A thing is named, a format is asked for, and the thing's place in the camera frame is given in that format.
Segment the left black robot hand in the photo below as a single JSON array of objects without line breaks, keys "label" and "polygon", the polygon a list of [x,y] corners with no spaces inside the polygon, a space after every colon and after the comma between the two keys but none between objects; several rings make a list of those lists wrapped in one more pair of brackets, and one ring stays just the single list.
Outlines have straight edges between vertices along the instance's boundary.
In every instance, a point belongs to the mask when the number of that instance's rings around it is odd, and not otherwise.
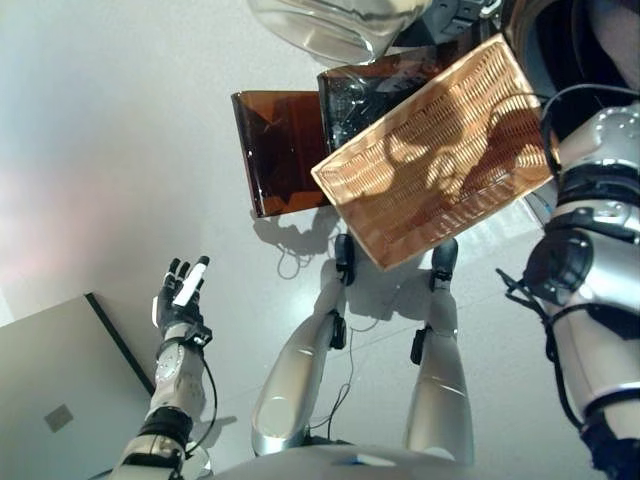
[{"label": "left black robot hand", "polygon": [[185,326],[187,338],[204,345],[212,338],[200,313],[200,291],[210,258],[201,256],[193,266],[174,258],[164,275],[161,288],[152,300],[152,323],[164,338],[172,327]]}]

